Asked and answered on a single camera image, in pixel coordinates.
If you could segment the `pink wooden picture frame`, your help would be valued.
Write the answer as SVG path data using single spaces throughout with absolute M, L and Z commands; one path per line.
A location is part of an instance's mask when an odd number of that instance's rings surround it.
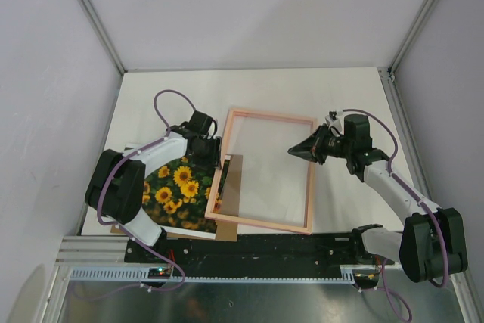
M 309 116 L 233 107 L 222 135 L 222 156 L 241 155 L 237 215 L 216 213 L 222 171 L 216 171 L 205 217 L 238 225 L 310 234 L 315 194 L 314 166 L 287 150 L 317 126 Z

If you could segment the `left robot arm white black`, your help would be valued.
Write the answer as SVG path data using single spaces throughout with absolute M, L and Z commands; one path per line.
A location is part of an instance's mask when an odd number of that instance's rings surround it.
M 219 169 L 222 140 L 213 135 L 216 131 L 215 119 L 194 111 L 188 121 L 168 127 L 161 138 L 125 152 L 103 151 L 85 193 L 86 205 L 97 211 L 100 224 L 119 224 L 141 242 L 144 257 L 159 262 L 167 253 L 166 233 L 142 208 L 145 178 L 182 157 Z

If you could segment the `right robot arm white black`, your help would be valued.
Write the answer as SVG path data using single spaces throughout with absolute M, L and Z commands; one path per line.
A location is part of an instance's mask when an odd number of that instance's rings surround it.
M 401 232 L 378 224 L 355 228 L 356 240 L 349 244 L 355 262 L 381 256 L 400 264 L 411 281 L 443 288 L 452 274 L 468 268 L 462 216 L 411 186 L 393 165 L 395 153 L 373 146 L 370 121 L 375 118 L 359 109 L 331 111 L 325 123 L 288 153 L 320 165 L 328 157 L 345 160 L 349 174 L 382 197 L 402 222 Z

